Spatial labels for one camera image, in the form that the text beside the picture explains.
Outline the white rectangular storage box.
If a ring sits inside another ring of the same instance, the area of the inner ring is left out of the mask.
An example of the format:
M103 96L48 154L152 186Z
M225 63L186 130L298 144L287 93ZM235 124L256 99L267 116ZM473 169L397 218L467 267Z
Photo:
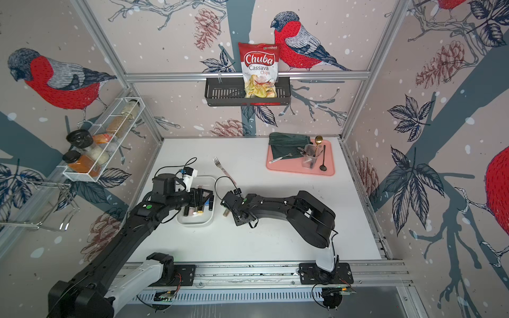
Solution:
M208 226L213 221L213 216L215 213L216 208L216 201L217 201L217 195L216 191L214 189L214 185L216 183L216 178L213 176L197 176L194 178L194 181L192 183L192 188L197 188L199 185L203 186L203 189L213 190L213 195L215 196L214 202L213 202L213 211L209 211L209 206L203 206L204 207L204 213L202 215L198 215L196 217L192 216L192 208L190 207L190 216L184 217L184 208L182 211L178 214L176 217L177 222L185 227L205 227Z

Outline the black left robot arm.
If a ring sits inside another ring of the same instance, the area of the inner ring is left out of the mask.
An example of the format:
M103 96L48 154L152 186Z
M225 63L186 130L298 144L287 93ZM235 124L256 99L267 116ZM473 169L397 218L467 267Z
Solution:
M115 317L145 288L156 284L181 288L193 282L196 269L179 272L173 256L151 253L118 283L114 279L138 246L165 222L171 211L200 209L213 192L192 188L192 176L161 174L152 180L152 191L135 206L125 224L99 255L68 282L59 281L49 291L48 317Z

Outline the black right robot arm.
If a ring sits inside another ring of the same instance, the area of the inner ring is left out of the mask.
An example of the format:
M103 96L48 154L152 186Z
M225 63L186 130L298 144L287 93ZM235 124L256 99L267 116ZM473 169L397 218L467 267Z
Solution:
M337 257L334 248L335 213L307 191L290 197L263 197L239 190L227 192L221 205L231 212L237 226L257 227L259 220L277 219L289 222L309 245L326 249L326 257L318 257L316 266L328 273L335 272Z

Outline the clear ribbed glass cup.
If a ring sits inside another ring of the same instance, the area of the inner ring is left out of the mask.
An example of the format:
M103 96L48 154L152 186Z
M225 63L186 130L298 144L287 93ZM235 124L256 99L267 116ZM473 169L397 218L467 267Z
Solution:
M302 151L302 167L309 170L313 169L321 153L322 147L315 144L307 144Z

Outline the black spoon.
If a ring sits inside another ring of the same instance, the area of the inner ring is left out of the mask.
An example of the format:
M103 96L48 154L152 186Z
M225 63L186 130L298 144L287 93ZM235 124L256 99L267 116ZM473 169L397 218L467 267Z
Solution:
M322 164L319 167L319 169L322 172L326 172L327 171L327 166L325 164L325 161L326 161L326 145L323 145L323 147L322 147Z

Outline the pink silicone mat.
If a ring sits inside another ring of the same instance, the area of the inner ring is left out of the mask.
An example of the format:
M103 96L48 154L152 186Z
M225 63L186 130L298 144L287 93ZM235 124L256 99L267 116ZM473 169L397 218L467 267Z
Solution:
M270 161L274 159L271 147L268 147L266 168L273 172L288 172L294 174L308 174L316 176L333 176L335 174L335 161L332 145L328 140L323 141L323 144L326 147L326 154L319 155L312 169L303 166L303 157L282 159L271 164Z

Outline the gold spoon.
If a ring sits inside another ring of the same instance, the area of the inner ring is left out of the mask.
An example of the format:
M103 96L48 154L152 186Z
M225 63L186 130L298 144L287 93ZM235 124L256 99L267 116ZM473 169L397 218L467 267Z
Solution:
M323 137L317 136L315 138L315 157L318 157L322 151Z

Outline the pale spice jar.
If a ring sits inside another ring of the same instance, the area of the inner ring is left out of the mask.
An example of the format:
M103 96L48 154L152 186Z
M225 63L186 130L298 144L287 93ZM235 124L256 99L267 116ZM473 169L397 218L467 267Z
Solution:
M127 120L133 121L138 117L139 110L140 110L139 101L136 99L132 99L121 110L121 116L126 117Z

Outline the black lid orange spice jar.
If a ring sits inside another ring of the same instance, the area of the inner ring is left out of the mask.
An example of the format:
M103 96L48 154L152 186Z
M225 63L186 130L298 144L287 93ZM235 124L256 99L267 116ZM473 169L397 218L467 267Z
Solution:
M78 151L66 152L62 156L62 160L74 172L89 174L93 178L99 176L101 170L100 166L98 166L94 160Z

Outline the black lid white spice jar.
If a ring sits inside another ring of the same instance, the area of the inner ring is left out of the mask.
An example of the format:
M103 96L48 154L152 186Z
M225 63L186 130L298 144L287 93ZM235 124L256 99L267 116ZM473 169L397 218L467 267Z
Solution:
M89 131L78 129L70 132L66 140L75 148L80 149L84 154L92 159L97 165L103 166L108 163L110 155L95 143L93 136Z

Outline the red cassava chips bag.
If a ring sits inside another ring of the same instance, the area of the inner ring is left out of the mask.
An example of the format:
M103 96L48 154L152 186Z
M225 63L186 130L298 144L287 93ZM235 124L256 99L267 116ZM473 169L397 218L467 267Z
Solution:
M246 98L276 98L279 47L239 43Z

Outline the pink handled fork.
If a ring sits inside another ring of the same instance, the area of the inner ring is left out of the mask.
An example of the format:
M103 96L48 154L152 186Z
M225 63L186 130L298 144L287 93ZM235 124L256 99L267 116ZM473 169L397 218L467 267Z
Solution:
M233 185L236 186L237 185L236 181L233 179L230 173L226 171L226 169L222 166L220 160L217 157L214 157L213 162L224 173L224 175L227 176L233 182Z

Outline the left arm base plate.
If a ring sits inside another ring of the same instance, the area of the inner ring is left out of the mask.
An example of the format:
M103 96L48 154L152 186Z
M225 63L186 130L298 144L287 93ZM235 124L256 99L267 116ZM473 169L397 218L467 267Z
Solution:
M192 286L196 273L196 265L164 265L161 278L151 287L186 287Z

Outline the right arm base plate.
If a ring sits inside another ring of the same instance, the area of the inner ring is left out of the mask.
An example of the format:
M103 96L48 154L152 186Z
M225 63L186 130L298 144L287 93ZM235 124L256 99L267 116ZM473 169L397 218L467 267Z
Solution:
M354 283L351 267L348 263L337 261L331 271L320 269L316 263L300 263L298 274L302 285L330 285Z

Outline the black wall basket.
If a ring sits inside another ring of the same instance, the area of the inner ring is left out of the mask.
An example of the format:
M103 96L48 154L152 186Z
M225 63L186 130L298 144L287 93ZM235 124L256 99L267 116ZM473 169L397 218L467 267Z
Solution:
M286 106L291 102L290 78L279 77L275 98L247 98L242 78L208 78L205 99L210 107Z

